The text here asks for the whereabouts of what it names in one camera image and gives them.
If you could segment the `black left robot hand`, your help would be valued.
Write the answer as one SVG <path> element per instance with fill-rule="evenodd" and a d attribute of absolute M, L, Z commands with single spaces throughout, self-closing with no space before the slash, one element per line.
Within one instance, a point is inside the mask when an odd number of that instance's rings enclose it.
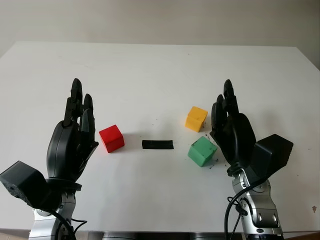
<path fill-rule="evenodd" d="M 75 185 L 98 147 L 90 94 L 83 96 L 82 83 L 75 78 L 67 98 L 64 119 L 52 134 L 46 166 L 50 180 Z"/>

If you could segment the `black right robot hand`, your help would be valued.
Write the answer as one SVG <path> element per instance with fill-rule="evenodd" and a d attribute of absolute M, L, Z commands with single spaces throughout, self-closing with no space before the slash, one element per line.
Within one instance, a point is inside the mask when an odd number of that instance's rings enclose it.
<path fill-rule="evenodd" d="M 220 147 L 230 167 L 228 176 L 245 169 L 251 162 L 256 137 L 247 116 L 239 112 L 232 82 L 228 79 L 223 94 L 211 108 L 211 137 Z"/>

